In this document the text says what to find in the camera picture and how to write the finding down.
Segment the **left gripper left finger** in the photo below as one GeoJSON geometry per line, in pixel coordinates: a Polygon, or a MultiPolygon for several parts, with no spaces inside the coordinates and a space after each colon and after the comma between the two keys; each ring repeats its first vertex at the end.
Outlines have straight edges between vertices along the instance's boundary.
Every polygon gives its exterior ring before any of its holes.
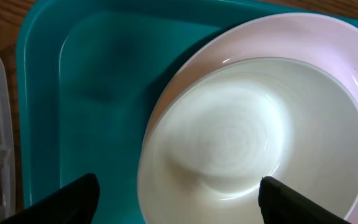
{"type": "Polygon", "coordinates": [[[99,195],[98,179],[88,173],[0,224],[90,224],[99,195]]]}

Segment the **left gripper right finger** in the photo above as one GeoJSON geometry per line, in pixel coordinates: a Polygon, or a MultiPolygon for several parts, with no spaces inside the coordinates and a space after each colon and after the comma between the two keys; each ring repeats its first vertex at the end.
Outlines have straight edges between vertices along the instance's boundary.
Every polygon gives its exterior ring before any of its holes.
{"type": "Polygon", "coordinates": [[[271,176],[260,181],[258,203],[265,224],[350,224],[271,176]]]}

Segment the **small white plate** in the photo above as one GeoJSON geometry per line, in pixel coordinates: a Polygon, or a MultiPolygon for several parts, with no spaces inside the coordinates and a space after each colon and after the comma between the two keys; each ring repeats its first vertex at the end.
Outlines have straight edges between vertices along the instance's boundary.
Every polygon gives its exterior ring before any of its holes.
{"type": "Polygon", "coordinates": [[[341,218],[358,201],[358,104],[314,65],[254,58],[190,83],[149,124],[139,205],[147,223],[262,223],[266,176],[341,218]]]}

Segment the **large white plate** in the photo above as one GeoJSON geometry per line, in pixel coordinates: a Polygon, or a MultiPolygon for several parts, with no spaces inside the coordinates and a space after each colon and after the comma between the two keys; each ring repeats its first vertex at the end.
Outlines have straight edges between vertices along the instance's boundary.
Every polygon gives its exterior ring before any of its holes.
{"type": "MultiPolygon", "coordinates": [[[[191,83],[226,64],[257,57],[285,57],[315,65],[337,78],[358,103],[358,28],[321,14],[283,13],[236,26],[192,55],[162,92],[145,132],[191,83]]],[[[358,202],[347,219],[358,223],[358,202]]]]}

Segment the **teal serving tray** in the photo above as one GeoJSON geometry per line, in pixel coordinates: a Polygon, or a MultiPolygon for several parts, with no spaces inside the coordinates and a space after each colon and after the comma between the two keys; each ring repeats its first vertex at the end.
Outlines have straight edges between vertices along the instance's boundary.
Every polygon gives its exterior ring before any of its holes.
{"type": "Polygon", "coordinates": [[[36,2],[16,50],[25,207],[92,173],[94,223],[147,223],[139,162],[170,80],[224,32],[293,12],[305,11],[251,1],[36,2]]]}

